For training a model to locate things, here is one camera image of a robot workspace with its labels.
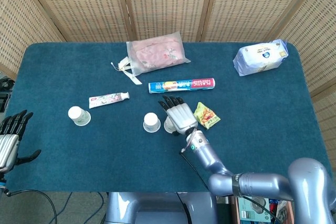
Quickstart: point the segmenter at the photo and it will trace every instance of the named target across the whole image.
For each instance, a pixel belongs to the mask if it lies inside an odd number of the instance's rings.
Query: toothpaste tube
[[[148,91],[150,94],[184,90],[213,89],[214,87],[214,78],[148,83]]]
[[[106,94],[99,97],[90,97],[89,98],[89,109],[103,106],[115,102],[120,102],[125,99],[129,99],[130,94],[127,93],[116,93],[116,94]]]

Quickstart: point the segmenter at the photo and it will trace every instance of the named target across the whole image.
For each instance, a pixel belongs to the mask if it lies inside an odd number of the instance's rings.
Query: blue tablecloth
[[[67,191],[204,191],[199,178],[178,152],[182,136],[163,126],[147,133],[148,112],[165,112],[160,94],[148,93],[148,82],[210,78],[213,90],[176,92],[192,110],[198,101],[222,120],[206,131],[212,147],[234,173],[271,172],[286,175],[300,157],[327,167],[324,143],[305,83],[299,54],[288,44],[289,57],[278,68],[239,77],[233,58],[247,43],[185,43],[185,63],[139,76],[136,86],[115,71],[127,55],[125,43],[42,43],[25,52],[7,115],[34,112],[19,155],[41,148],[40,156],[15,167],[6,178],[11,190]],[[129,92],[130,99],[88,109],[92,96]],[[75,126],[71,106],[91,113],[91,122]],[[206,179],[192,152],[187,157]]]

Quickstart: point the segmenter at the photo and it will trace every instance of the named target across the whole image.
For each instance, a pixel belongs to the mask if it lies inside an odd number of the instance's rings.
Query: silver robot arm
[[[159,102],[166,110],[176,131],[186,135],[187,145],[205,169],[213,175],[208,187],[216,196],[255,196],[294,201],[295,223],[333,224],[330,210],[336,206],[336,189],[325,167],[311,158],[300,158],[288,169],[288,178],[278,174],[233,174],[219,159],[208,140],[197,130],[198,122],[181,98],[163,97]]]

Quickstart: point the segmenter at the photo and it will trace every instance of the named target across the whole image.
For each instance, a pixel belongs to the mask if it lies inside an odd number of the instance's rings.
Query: tissue pack
[[[278,68],[287,57],[286,43],[282,39],[276,39],[240,48],[233,64],[240,76],[246,76]]]

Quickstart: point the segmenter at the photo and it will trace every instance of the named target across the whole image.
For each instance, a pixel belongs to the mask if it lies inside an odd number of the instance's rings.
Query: snack packet
[[[201,102],[197,104],[194,116],[207,130],[221,120],[211,109]]]

